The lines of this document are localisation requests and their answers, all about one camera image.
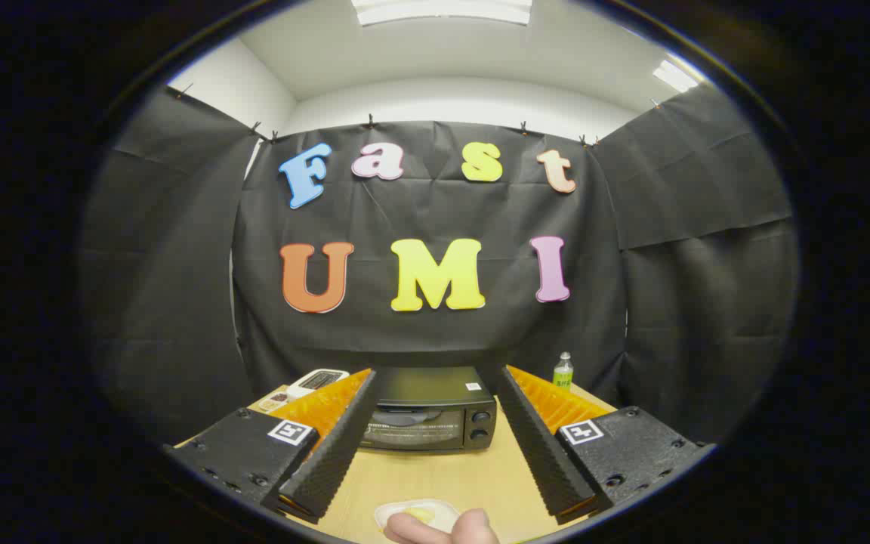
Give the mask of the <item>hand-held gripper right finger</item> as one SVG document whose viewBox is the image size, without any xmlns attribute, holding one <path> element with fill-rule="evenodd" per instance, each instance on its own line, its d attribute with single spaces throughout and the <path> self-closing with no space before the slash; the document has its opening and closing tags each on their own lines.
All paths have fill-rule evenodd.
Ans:
<svg viewBox="0 0 870 544">
<path fill-rule="evenodd" d="M 498 402 L 559 524 L 643 498 L 714 449 L 642 407 L 608 410 L 512 366 L 500 376 Z"/>
</svg>

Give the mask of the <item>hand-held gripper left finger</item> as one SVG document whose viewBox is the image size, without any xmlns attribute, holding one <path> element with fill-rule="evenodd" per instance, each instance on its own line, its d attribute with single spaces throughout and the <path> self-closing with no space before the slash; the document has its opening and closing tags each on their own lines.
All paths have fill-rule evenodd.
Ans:
<svg viewBox="0 0 870 544">
<path fill-rule="evenodd" d="M 316 524 L 377 399 L 378 375 L 363 369 L 271 413 L 241 407 L 167 454 L 233 498 Z"/>
</svg>

